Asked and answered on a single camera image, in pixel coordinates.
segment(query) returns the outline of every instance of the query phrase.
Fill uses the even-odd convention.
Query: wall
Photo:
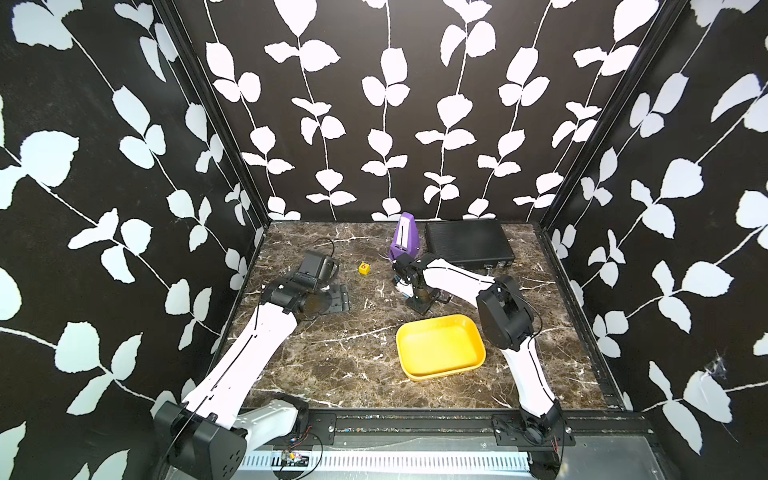
[[[765,1],[691,2],[551,230],[625,391],[685,478],[768,464]]]
[[[177,2],[270,216],[321,221],[537,220],[658,5]]]
[[[0,478],[143,480],[258,220],[152,7],[0,18]]]

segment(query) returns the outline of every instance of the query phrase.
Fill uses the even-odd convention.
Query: white leaf
[[[165,313],[169,315],[184,315],[189,313],[189,311],[190,284],[183,278],[170,286],[168,294],[165,296]]]
[[[598,247],[592,250],[592,253],[589,254],[587,265],[591,265],[595,262],[605,263],[606,260],[607,258],[605,256],[605,249],[603,247]]]
[[[221,156],[224,155],[224,145],[221,143],[219,134],[213,134],[210,137],[210,155],[216,163],[221,162]]]
[[[120,226],[125,246],[136,255],[147,251],[151,232],[152,227],[149,223],[137,218],[131,218]]]
[[[467,207],[467,212],[476,217],[480,217],[480,215],[485,212],[486,208],[488,208],[488,201],[485,198],[475,198],[475,201]]]
[[[299,49],[292,45],[288,45],[284,41],[264,45],[264,51],[277,63],[283,63],[288,58],[299,56]]]
[[[305,41],[299,49],[301,66],[306,71],[318,71],[336,63],[340,57],[330,45],[320,40]]]
[[[533,105],[549,86],[549,78],[536,77],[523,88],[523,95],[520,98],[520,104],[523,107],[529,107]]]
[[[538,62],[538,50],[520,47],[507,67],[507,80],[524,85]]]
[[[301,107],[304,110],[308,111],[312,115],[319,117],[321,115],[327,114],[328,111],[331,109],[331,105],[327,104],[325,102],[317,101],[315,103],[310,103],[309,101],[303,99],[303,98],[291,98],[291,102],[293,102],[294,105],[297,107]]]
[[[383,51],[381,65],[387,85],[399,83],[408,77],[408,63],[402,48],[387,48]]]
[[[149,112],[141,100],[126,87],[112,94],[112,103],[120,116],[139,134],[144,135],[149,125]]]
[[[579,68],[586,67],[596,61],[605,61],[608,53],[600,47],[585,48],[574,52],[574,60]]]
[[[112,375],[108,373],[91,379],[78,393],[78,396],[72,400],[72,403],[69,404],[67,413],[70,415],[85,415],[93,412],[110,383],[112,383]]]
[[[609,336],[604,336],[598,339],[598,347],[605,356],[610,356],[612,359],[621,357],[621,348],[619,348],[619,344]]]
[[[550,172],[548,174],[539,175],[536,179],[536,190],[543,194],[550,191],[563,181],[563,176],[558,172]]]
[[[378,78],[365,77],[362,80],[362,92],[366,94],[366,98],[371,102],[371,105],[381,107],[384,103],[386,89]]]
[[[701,192],[701,167],[684,158],[672,160],[661,181],[661,198],[688,198]]]
[[[605,182],[613,176],[618,166],[616,151],[613,147],[607,149],[600,159],[600,182]]]
[[[22,422],[18,427],[0,433],[0,478],[3,480],[11,478],[14,459],[18,453],[18,444],[22,442],[26,433],[27,422]]]
[[[408,163],[408,155],[396,155],[386,161],[387,168],[403,168]]]
[[[400,202],[396,198],[385,198],[382,200],[382,208],[387,215],[394,215],[401,209]]]
[[[701,427],[699,427],[699,422],[696,421],[694,414],[679,402],[665,403],[661,407],[661,411],[664,412],[664,416],[667,417],[674,429],[688,442],[688,446],[694,452],[701,454]]]
[[[576,115],[576,118],[578,120],[586,120],[587,118],[592,118],[600,111],[602,108],[595,107],[594,105],[591,105],[590,107],[585,107],[584,105],[578,103],[577,101],[569,101],[565,104],[565,107],[573,112],[574,115]]]
[[[763,334],[763,338],[757,340],[752,347],[752,353],[755,356],[768,355],[768,333]]]
[[[141,333],[132,336],[115,350],[110,365],[116,379],[125,380],[136,368],[136,353],[141,345],[141,336]]]
[[[98,356],[98,333],[88,322],[67,322],[58,339],[54,364],[66,373],[87,372],[101,364]]]
[[[58,187],[67,179],[79,147],[80,139],[64,132],[36,131],[22,141],[19,157],[27,175],[49,187]]]
[[[597,124],[598,121],[594,119],[585,121],[579,128],[576,129],[573,136],[573,141],[576,143],[586,141],[592,133],[592,129]]]
[[[323,123],[320,125],[320,133],[325,138],[339,138],[346,133],[344,125],[341,124],[338,118],[326,115],[323,117]]]
[[[344,176],[342,174],[330,168],[326,168],[325,170],[317,172],[315,174],[315,178],[317,179],[318,183],[323,185],[323,188],[328,191],[336,188],[341,183],[341,180],[344,180]]]
[[[730,398],[709,373],[694,372],[685,385],[683,399],[716,422],[731,423]]]
[[[648,114],[640,126],[640,136],[648,138],[664,128],[664,119],[659,114]]]
[[[458,197],[458,187],[454,184],[445,185],[440,189],[440,198],[443,200],[453,200]]]
[[[225,44],[205,42],[205,58],[211,73],[235,81],[235,64]]]
[[[574,296],[576,296],[576,302],[579,306],[584,306],[584,291],[581,289],[581,285],[576,280],[569,282],[571,290],[573,290]]]
[[[312,118],[304,117],[301,119],[301,136],[304,137],[304,141],[308,144],[312,144],[315,131],[320,125]]]
[[[488,22],[477,22],[467,37],[467,55],[481,57],[496,49],[496,32]]]
[[[502,162],[493,170],[494,177],[506,177],[509,174],[516,174],[521,170],[516,162]]]
[[[612,310],[605,314],[605,329],[609,335],[622,335],[629,330],[629,322],[624,312]]]
[[[286,211],[286,201],[280,197],[270,197],[269,200],[266,201],[266,207],[269,208],[270,211],[284,214]]]
[[[333,192],[330,196],[331,205],[333,205],[334,207],[346,205],[355,200],[357,200],[357,197],[352,195],[350,192],[345,192],[344,190],[338,190],[336,192]]]
[[[650,207],[654,199],[650,196],[650,188],[643,185],[639,180],[632,180],[630,187],[630,197],[638,202],[643,202],[646,207]]]
[[[660,114],[670,113],[677,105],[677,102],[683,97],[687,83],[688,77],[679,72],[670,75],[664,84],[661,85],[661,90],[659,90],[659,95],[656,97],[652,111],[657,111]]]
[[[525,130],[515,130],[507,134],[503,134],[498,139],[498,157],[504,160],[504,157],[520,148],[525,141]]]
[[[563,231],[563,245],[571,248],[574,244],[574,241],[576,241],[576,227],[573,225],[568,225]]]
[[[463,128],[457,128],[456,130],[448,132],[442,142],[442,146],[446,150],[456,150],[457,148],[472,145],[474,143],[475,135]]]
[[[179,53],[176,51],[176,47],[174,47],[174,43],[170,39],[170,35],[168,34],[165,25],[160,22],[154,24],[154,36],[157,38],[157,46],[160,47],[160,51],[163,52],[165,59],[168,61],[176,61]]]
[[[558,129],[552,135],[552,148],[556,148],[563,138],[567,137],[572,131],[576,130],[576,124],[570,120],[566,120],[560,124]]]
[[[659,311],[672,320],[685,333],[690,333],[690,311],[683,300],[674,296],[665,296],[659,300]]]
[[[363,165],[360,170],[364,172],[368,172],[369,174],[374,174],[377,177],[383,177],[386,175],[386,165],[384,165],[383,162],[380,162],[378,160],[371,160],[369,162],[366,162],[365,165]]]
[[[393,107],[399,107],[402,104],[411,89],[405,84],[394,84],[386,88],[386,100]]]
[[[645,25],[658,8],[658,0],[623,0],[614,13],[614,41],[620,41]]]
[[[428,204],[432,201],[432,198],[440,191],[438,187],[435,185],[428,185],[427,188],[424,189],[424,203]]]
[[[659,288],[665,296],[672,294],[672,290],[674,290],[674,277],[672,277],[672,272],[667,262],[662,260],[657,263],[650,275],[659,284]]]
[[[273,158],[267,164],[266,169],[272,175],[280,175],[281,173],[287,172],[288,170],[293,170],[293,165],[289,164],[288,162],[286,162],[282,158]]]
[[[616,281],[619,280],[618,265],[615,262],[603,263],[603,266],[600,267],[600,278],[606,285],[613,288],[616,285]]]
[[[176,190],[166,197],[168,208],[179,218],[195,218],[192,198],[186,190]]]
[[[118,3],[114,6],[114,11],[121,17],[133,20],[147,30],[152,26],[152,22],[154,21],[152,5],[149,5],[148,3],[140,3],[136,8],[127,3]]]
[[[744,127],[764,134],[768,131],[768,95],[762,96],[744,115]]]
[[[420,131],[416,133],[416,139],[424,145],[431,144],[433,141],[440,141],[444,137],[445,135],[437,130]]]
[[[235,82],[219,78],[214,81],[214,88],[216,88],[227,100],[232,102],[240,101],[240,89]]]
[[[478,155],[478,168],[496,168],[498,162],[490,155]]]
[[[712,109],[710,121],[717,120],[720,115],[738,104],[759,96],[760,80],[757,78],[757,75],[754,73],[744,75],[742,78],[739,78],[736,83],[728,87],[728,89],[720,96],[717,105]]]
[[[141,52],[144,53],[144,59],[147,60],[147,64],[154,74],[162,81],[165,81],[163,69],[160,67],[160,55],[157,53],[157,42],[152,38],[141,37],[139,38],[139,45],[141,46]]]
[[[13,8],[11,26],[18,43],[44,45],[58,50],[72,48],[72,35],[56,18],[40,5],[19,3]]]
[[[101,253],[101,265],[109,272],[115,280],[122,283],[133,283],[136,281],[128,265],[125,263],[125,252],[122,245],[115,245],[107,248]]]
[[[306,26],[315,18],[317,3],[315,0],[275,0],[277,12],[286,22],[290,31],[300,37]]]
[[[498,88],[498,96],[506,107],[510,107],[520,100],[523,93],[523,87],[518,84],[503,84]]]
[[[446,128],[456,125],[471,109],[472,102],[462,94],[450,95],[437,102],[437,112]]]
[[[643,224],[646,227],[654,232],[661,233],[666,238],[674,238],[674,215],[669,207],[663,204],[651,205],[642,215]]]
[[[701,296],[720,296],[728,291],[733,277],[719,266],[696,262],[688,268],[682,289]]]
[[[259,100],[261,96],[261,80],[259,75],[252,71],[246,71],[240,76],[240,80],[237,81],[237,87],[243,94],[243,98],[250,103]]]
[[[743,228],[768,225],[768,197],[754,190],[745,191],[739,199],[736,223]]]
[[[72,237],[71,240],[69,240],[67,247],[69,247],[70,250],[76,250],[85,247],[86,245],[90,245],[93,242],[114,238],[114,232],[118,229],[118,221],[118,209],[113,208],[101,215],[96,227],[86,228]]]
[[[160,392],[160,395],[158,395],[154,401],[154,405],[152,405],[152,408],[149,409],[149,413],[152,415],[152,418],[154,418],[155,414],[157,414],[157,411],[160,409],[161,406],[163,406],[165,402],[176,403],[174,394],[167,390],[163,390],[162,392]]]
[[[372,128],[368,133],[368,145],[379,155],[386,157],[392,149],[392,136],[385,131]]]
[[[443,65],[448,66],[453,51],[465,38],[467,38],[467,32],[456,25],[448,25],[440,41],[440,60],[442,60]]]
[[[121,480],[128,464],[128,450],[109,455],[96,469],[91,480]]]
[[[600,68],[600,74],[605,77],[610,77],[611,75],[616,75],[619,72],[627,70],[636,53],[636,45],[624,45],[623,47],[613,50],[603,62],[603,66]]]
[[[592,180],[590,177],[584,177],[580,180],[581,182],[581,194],[584,196],[585,200],[591,200],[591,198],[594,196],[594,180]]]
[[[208,230],[202,225],[195,225],[190,232],[190,252],[194,252],[200,245],[208,240]]]
[[[208,121],[205,116],[203,105],[190,104],[187,113],[184,115],[184,123],[187,128],[204,142],[208,142]]]

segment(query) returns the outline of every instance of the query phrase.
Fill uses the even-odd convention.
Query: black electronic device
[[[502,225],[495,219],[429,222],[427,251],[467,270],[511,266],[515,254]]]

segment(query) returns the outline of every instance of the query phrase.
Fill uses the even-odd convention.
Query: yellow tray
[[[396,339],[402,371],[416,382],[473,370],[485,361],[478,327],[466,315],[406,323]]]

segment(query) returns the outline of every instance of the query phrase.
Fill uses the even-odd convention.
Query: marble tabletop
[[[395,342],[402,324],[453,313],[469,316],[478,328],[480,324],[477,309],[456,298],[445,305],[436,303],[424,316],[406,306],[405,297],[391,283],[392,267],[386,258],[394,229],[394,223],[270,225],[226,348],[253,315],[266,283],[295,270],[307,248],[330,253],[328,240],[321,237],[334,239],[334,258],[341,266],[336,282],[349,287],[350,310],[301,321],[267,363],[243,406],[261,406],[275,394],[285,392],[307,400],[313,407],[518,407],[515,382],[504,356],[484,336],[486,360],[475,370],[422,382],[411,381],[402,371]],[[425,248],[423,230],[421,223],[419,232]],[[543,317],[544,327],[537,342],[550,387],[565,409],[604,408],[589,358],[533,227],[506,224],[504,231],[515,252],[515,263],[493,274],[508,273],[517,278],[526,298]],[[369,275],[358,273],[361,262],[370,264]],[[536,319],[535,329],[539,322]]]

